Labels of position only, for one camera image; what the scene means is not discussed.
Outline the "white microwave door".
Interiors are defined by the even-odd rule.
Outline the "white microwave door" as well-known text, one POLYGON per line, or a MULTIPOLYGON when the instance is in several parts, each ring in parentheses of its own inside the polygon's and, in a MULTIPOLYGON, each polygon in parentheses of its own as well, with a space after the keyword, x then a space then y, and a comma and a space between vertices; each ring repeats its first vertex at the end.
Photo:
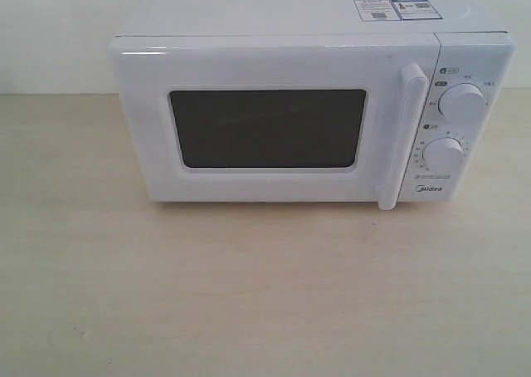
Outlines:
POLYGON ((116 37, 156 202, 398 202, 441 45, 432 34, 116 37))

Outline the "warning label sticker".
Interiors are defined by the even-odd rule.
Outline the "warning label sticker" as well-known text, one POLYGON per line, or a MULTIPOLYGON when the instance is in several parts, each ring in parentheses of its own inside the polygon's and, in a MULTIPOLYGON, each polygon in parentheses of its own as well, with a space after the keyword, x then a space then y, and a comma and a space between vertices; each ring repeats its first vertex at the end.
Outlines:
POLYGON ((364 22, 441 20, 429 0, 355 0, 364 22))

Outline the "lower white timer knob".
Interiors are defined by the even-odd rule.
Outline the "lower white timer knob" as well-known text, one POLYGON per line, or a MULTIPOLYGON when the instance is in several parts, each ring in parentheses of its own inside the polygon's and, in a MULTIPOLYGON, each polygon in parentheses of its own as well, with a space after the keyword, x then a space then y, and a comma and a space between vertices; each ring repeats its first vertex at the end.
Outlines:
POLYGON ((447 174, 460 168, 464 152, 457 140, 445 137, 429 143, 422 151, 422 158, 430 171, 447 174))

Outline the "white microwave oven body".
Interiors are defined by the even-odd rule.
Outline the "white microwave oven body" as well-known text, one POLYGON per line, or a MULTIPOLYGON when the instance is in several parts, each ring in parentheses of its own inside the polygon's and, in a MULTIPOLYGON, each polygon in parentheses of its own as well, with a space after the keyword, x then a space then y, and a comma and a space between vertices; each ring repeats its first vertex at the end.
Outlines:
POLYGON ((141 0, 118 31, 127 37, 347 36, 432 34, 441 45, 397 203, 451 199, 465 175, 514 54, 508 32, 473 0, 429 0, 441 20, 364 22, 355 0, 141 0), (448 122, 438 104, 452 86, 470 83, 486 99, 480 120, 448 122), (460 168, 430 171, 422 151, 457 140, 460 168))

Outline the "upper white power knob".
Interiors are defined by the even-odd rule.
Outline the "upper white power knob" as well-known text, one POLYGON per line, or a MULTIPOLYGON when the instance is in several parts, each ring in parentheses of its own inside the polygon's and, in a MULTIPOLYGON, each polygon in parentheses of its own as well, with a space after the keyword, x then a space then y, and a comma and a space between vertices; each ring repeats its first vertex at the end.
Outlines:
POLYGON ((486 109, 481 90, 470 83, 452 86, 439 99, 438 108, 451 123, 470 123, 480 120, 486 109))

